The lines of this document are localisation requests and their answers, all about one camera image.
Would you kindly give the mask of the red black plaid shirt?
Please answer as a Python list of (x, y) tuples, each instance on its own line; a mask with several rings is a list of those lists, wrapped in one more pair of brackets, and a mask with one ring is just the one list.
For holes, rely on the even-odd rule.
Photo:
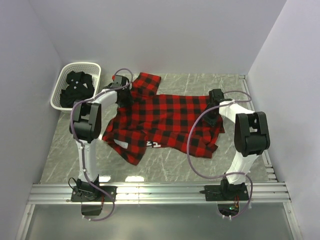
[(161, 77), (141, 72), (133, 81), (133, 105), (117, 108), (102, 140), (124, 160), (138, 165), (147, 148), (173, 148), (197, 158), (211, 158), (223, 127), (196, 119), (205, 111), (209, 96), (158, 94)]

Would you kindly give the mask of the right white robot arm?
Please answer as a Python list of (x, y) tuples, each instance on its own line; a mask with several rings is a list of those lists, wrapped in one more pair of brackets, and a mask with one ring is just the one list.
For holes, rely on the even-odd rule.
[(267, 116), (262, 111), (248, 110), (231, 100), (213, 101), (205, 110), (207, 112), (203, 120), (212, 126), (218, 124), (221, 116), (234, 123), (233, 143), (236, 152), (220, 187), (221, 196), (231, 200), (245, 185), (246, 174), (255, 160), (270, 147)]

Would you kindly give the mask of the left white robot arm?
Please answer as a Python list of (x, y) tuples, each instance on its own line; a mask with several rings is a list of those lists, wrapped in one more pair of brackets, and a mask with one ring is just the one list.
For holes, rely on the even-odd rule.
[(96, 201), (101, 195), (96, 146), (102, 130), (102, 111), (113, 104), (125, 107), (133, 104), (129, 86), (105, 88), (94, 97), (77, 101), (71, 110), (69, 130), (79, 154), (76, 190), (83, 192), (89, 201)]

